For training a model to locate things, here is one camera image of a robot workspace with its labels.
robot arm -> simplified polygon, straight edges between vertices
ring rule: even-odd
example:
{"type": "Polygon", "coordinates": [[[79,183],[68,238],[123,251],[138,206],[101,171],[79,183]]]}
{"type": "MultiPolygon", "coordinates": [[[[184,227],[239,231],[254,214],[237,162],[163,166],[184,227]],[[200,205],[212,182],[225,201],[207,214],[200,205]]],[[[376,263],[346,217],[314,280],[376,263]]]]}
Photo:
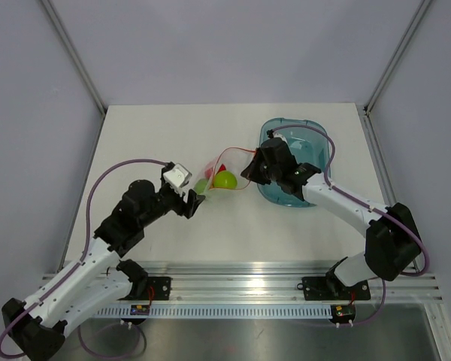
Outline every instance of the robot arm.
{"type": "Polygon", "coordinates": [[[10,299],[5,303],[5,327],[15,323],[8,334],[32,361],[51,358],[77,326],[105,305],[147,293],[147,273],[136,262],[122,258],[144,238],[144,228],[169,211],[193,216],[204,197],[190,190],[184,201],[182,187],[191,176],[182,165],[168,163],[162,169],[158,192],[148,180],[133,182],[95,231],[85,257],[70,262],[22,302],[10,299]],[[117,271],[94,281],[108,267],[117,271]]]}
{"type": "Polygon", "coordinates": [[[298,164],[281,138],[264,141],[241,176],[258,184],[276,182],[285,193],[326,208],[365,237],[364,252],[342,259],[326,274],[328,287],[334,294],[370,278],[393,281],[421,253],[405,231],[373,211],[376,209],[395,218],[419,237],[406,206],[397,203],[388,207],[349,191],[347,195],[353,197],[333,190],[333,184],[326,183],[320,169],[309,163],[298,164]],[[368,208],[358,205],[352,198],[368,208]]]}

gray wall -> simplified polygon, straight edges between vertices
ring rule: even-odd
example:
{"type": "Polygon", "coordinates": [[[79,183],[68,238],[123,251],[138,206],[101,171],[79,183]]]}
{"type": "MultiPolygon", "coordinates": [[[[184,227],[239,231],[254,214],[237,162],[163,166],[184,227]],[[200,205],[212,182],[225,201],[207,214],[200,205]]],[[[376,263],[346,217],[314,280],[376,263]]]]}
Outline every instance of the gray wall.
{"type": "Polygon", "coordinates": [[[0,0],[0,308],[56,269],[100,124],[38,3],[0,0]]]}
{"type": "Polygon", "coordinates": [[[451,0],[432,5],[372,120],[451,316],[451,0]]]}
{"type": "Polygon", "coordinates": [[[364,104],[419,0],[53,0],[107,104],[364,104]]]}

transparent blue container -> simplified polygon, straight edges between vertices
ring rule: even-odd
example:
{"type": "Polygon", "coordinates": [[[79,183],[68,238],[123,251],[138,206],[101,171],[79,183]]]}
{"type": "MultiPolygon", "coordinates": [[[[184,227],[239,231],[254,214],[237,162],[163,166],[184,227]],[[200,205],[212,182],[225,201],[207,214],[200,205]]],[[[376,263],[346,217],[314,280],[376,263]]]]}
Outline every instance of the transparent blue container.
{"type": "MultiPolygon", "coordinates": [[[[288,126],[303,124],[312,126],[327,134],[324,128],[312,120],[293,120],[284,118],[274,118],[267,121],[261,128],[261,138],[259,144],[268,139],[267,131],[277,128],[278,126],[288,126]]],[[[328,141],[319,133],[306,128],[287,128],[277,132],[286,139],[292,155],[297,163],[310,163],[325,169],[325,164],[329,161],[328,141]]],[[[281,188],[275,183],[269,185],[258,185],[259,192],[270,202],[277,205],[285,205],[287,207],[311,207],[314,206],[309,202],[303,202],[294,196],[285,194],[281,188]]]]}

purple cable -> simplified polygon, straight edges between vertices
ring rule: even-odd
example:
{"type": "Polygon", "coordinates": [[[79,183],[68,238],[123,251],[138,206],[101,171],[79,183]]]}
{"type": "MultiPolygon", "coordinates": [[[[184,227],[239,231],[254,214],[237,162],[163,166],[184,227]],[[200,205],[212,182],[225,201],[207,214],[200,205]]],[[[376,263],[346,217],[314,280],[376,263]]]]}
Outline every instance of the purple cable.
{"type": "MultiPolygon", "coordinates": [[[[84,339],[83,342],[88,342],[93,340],[94,338],[97,338],[102,334],[103,332],[107,331],[108,329],[113,329],[115,327],[122,326],[120,323],[110,323],[104,327],[102,327],[99,331],[95,331],[90,337],[87,339],[84,339]]],[[[79,344],[78,346],[70,347],[70,348],[61,348],[60,351],[63,353],[72,352],[78,348],[81,348],[82,345],[79,344]]]]}
{"type": "MultiPolygon", "coordinates": [[[[112,325],[108,325],[106,327],[104,327],[103,329],[100,329],[97,334],[102,333],[103,331],[105,331],[106,329],[112,328],[113,326],[117,326],[120,324],[119,323],[114,323],[112,325]]],[[[132,351],[128,352],[128,353],[124,353],[123,355],[119,355],[119,356],[106,356],[106,355],[101,355],[100,353],[96,353],[95,351],[92,351],[89,349],[89,347],[85,344],[85,341],[83,340],[82,337],[82,329],[80,328],[80,326],[78,326],[77,328],[77,335],[78,335],[78,341],[80,342],[80,346],[82,346],[82,348],[91,356],[97,357],[99,359],[110,359],[110,360],[114,360],[114,359],[125,359],[125,358],[129,358],[129,357],[135,357],[138,356],[138,354],[134,354],[135,349],[138,347],[139,343],[141,342],[141,336],[144,339],[144,350],[145,347],[147,346],[147,341],[145,338],[145,334],[144,331],[142,331],[142,329],[139,326],[136,325],[132,325],[134,327],[134,329],[137,330],[137,338],[135,340],[135,345],[132,348],[132,351]]]]}
{"type": "MultiPolygon", "coordinates": [[[[92,189],[90,190],[89,197],[87,198],[86,203],[86,210],[85,210],[85,222],[86,222],[86,238],[85,238],[85,247],[83,248],[82,256],[80,257],[80,260],[75,263],[75,265],[70,268],[70,270],[65,274],[65,276],[58,281],[56,284],[54,284],[46,293],[42,295],[38,300],[40,302],[43,302],[45,299],[48,298],[57,288],[59,288],[66,280],[70,278],[74,274],[74,272],[77,270],[77,268],[80,267],[80,264],[82,261],[86,258],[87,251],[89,249],[90,245],[90,206],[92,204],[92,197],[97,189],[98,185],[104,180],[105,177],[107,177],[112,171],[116,170],[117,168],[120,168],[124,165],[133,164],[133,163],[152,163],[157,165],[165,166],[167,165],[166,162],[160,162],[159,160],[154,159],[130,159],[126,160],[124,162],[117,163],[116,165],[111,166],[109,169],[107,169],[98,179],[95,181],[95,183],[92,186],[92,189]]],[[[27,308],[24,312],[22,312],[17,318],[15,318],[10,324],[4,329],[4,331],[0,335],[0,357],[3,359],[17,359],[19,357],[25,356],[25,353],[18,353],[15,355],[9,355],[2,351],[2,343],[7,334],[13,329],[13,327],[20,322],[27,314],[29,314],[34,308],[39,306],[40,303],[36,302],[32,304],[29,308],[27,308]]]]}

